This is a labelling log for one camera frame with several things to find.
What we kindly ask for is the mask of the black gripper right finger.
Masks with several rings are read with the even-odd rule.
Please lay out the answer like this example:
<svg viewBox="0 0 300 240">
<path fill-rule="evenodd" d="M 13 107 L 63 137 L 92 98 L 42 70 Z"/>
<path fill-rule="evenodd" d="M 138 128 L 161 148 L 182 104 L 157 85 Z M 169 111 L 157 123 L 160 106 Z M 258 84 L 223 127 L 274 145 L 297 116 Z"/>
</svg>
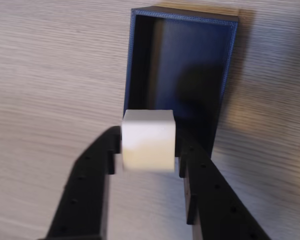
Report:
<svg viewBox="0 0 300 240">
<path fill-rule="evenodd" d="M 200 144 L 176 132 L 175 155 L 183 179 L 186 223 L 194 240 L 268 240 Z"/>
</svg>

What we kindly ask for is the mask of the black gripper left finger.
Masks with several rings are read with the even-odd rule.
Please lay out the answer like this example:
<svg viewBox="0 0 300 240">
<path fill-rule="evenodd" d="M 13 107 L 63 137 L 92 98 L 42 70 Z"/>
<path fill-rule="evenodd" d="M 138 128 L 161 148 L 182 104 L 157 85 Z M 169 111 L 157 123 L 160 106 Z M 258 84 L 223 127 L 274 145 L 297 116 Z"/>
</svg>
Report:
<svg viewBox="0 0 300 240">
<path fill-rule="evenodd" d="M 121 128 L 112 126 L 77 158 L 45 239 L 107 239 L 110 176 L 120 152 Z"/>
</svg>

